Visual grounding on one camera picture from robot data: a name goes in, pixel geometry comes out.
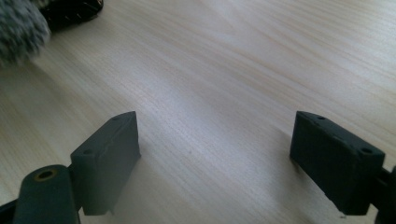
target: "screw hole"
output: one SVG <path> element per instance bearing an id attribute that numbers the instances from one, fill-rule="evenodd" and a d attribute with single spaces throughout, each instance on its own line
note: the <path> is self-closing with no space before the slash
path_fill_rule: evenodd
<path id="1" fill-rule="evenodd" d="M 364 153 L 367 153 L 367 154 L 372 154 L 373 153 L 373 151 L 371 149 L 366 148 L 366 147 L 362 148 L 361 151 L 364 152 Z"/>
<path id="2" fill-rule="evenodd" d="M 35 181 L 41 182 L 53 178 L 56 175 L 56 170 L 46 170 L 35 176 Z"/>
<path id="3" fill-rule="evenodd" d="M 90 155 L 90 154 L 92 154 L 92 150 L 91 149 L 85 149 L 82 153 L 84 155 Z"/>

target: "black clamp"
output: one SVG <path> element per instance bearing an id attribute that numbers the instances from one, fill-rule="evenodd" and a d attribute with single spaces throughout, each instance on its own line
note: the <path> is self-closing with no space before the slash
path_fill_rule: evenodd
<path id="1" fill-rule="evenodd" d="M 88 216 L 112 211 L 140 157 L 136 113 L 118 115 L 71 154 L 69 167 L 26 176 L 18 200 L 0 207 L 0 224 L 78 224 L 81 207 Z"/>
<path id="2" fill-rule="evenodd" d="M 322 116 L 297 112 L 290 157 L 345 215 L 377 209 L 376 224 L 396 223 L 396 167 L 385 153 Z"/>

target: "furry windscreen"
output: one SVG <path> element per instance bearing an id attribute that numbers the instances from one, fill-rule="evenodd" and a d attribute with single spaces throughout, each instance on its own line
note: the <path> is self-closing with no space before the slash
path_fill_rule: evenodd
<path id="1" fill-rule="evenodd" d="M 36 56 L 50 39 L 50 29 L 29 0 L 0 0 L 0 68 Z"/>

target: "table surface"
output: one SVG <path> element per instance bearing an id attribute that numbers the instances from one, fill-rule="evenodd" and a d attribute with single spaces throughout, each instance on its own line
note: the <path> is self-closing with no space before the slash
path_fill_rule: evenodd
<path id="1" fill-rule="evenodd" d="M 116 215 L 83 223 L 374 223 L 344 217 L 289 158 L 297 110 L 396 164 L 396 2 L 106 0 L 0 71 L 0 203 L 108 119 L 142 158 Z"/>

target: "wooden table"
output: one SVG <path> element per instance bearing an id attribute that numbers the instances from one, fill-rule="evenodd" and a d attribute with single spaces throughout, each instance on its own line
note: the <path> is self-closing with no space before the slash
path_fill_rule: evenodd
<path id="1" fill-rule="evenodd" d="M 142 158 L 116 215 L 83 223 L 374 223 L 290 162 L 295 112 L 396 164 L 396 3 L 106 0 L 0 71 L 0 203 L 108 119 L 136 111 Z"/>

